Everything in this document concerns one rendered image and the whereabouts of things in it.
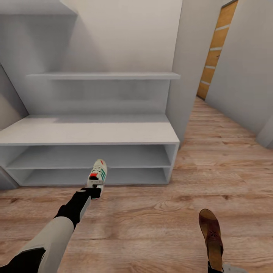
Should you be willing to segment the sandal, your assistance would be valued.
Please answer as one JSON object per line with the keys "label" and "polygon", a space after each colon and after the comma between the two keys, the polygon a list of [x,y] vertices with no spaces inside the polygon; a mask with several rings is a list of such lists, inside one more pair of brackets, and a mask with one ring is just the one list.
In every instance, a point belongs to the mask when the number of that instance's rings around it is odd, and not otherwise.
{"label": "sandal", "polygon": [[224,249],[218,219],[209,209],[202,209],[199,213],[199,225],[212,269],[223,271],[221,258]]}

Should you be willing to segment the gym shoe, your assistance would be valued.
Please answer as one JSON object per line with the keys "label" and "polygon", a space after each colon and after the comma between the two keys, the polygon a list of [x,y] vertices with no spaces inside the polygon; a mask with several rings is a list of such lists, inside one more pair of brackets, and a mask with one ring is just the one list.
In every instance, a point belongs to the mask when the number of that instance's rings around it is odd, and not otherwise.
{"label": "gym shoe", "polygon": [[[95,164],[94,167],[92,168],[92,171],[88,177],[88,181],[89,180],[103,180],[105,181],[107,176],[107,164],[103,159],[98,159]],[[101,188],[101,193],[100,193],[100,197],[102,195],[103,192],[103,185],[93,185],[94,188]],[[91,200],[99,200],[99,198],[92,198]]]}

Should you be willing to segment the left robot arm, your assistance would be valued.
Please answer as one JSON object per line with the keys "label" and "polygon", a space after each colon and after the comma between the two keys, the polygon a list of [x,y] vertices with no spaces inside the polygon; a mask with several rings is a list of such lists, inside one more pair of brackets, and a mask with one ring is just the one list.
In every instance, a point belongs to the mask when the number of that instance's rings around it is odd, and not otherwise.
{"label": "left robot arm", "polygon": [[51,222],[13,259],[3,267],[0,273],[56,273],[69,240],[85,214],[92,198],[100,198],[103,180],[89,180],[87,188],[82,188],[72,199],[62,205]]}

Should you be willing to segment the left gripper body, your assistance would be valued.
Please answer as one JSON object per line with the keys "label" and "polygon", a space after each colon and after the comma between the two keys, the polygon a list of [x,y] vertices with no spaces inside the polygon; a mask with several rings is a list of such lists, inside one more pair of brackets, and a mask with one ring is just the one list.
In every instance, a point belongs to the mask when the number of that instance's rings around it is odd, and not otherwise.
{"label": "left gripper body", "polygon": [[101,188],[82,188],[81,190],[90,190],[93,195],[92,198],[100,198]]}

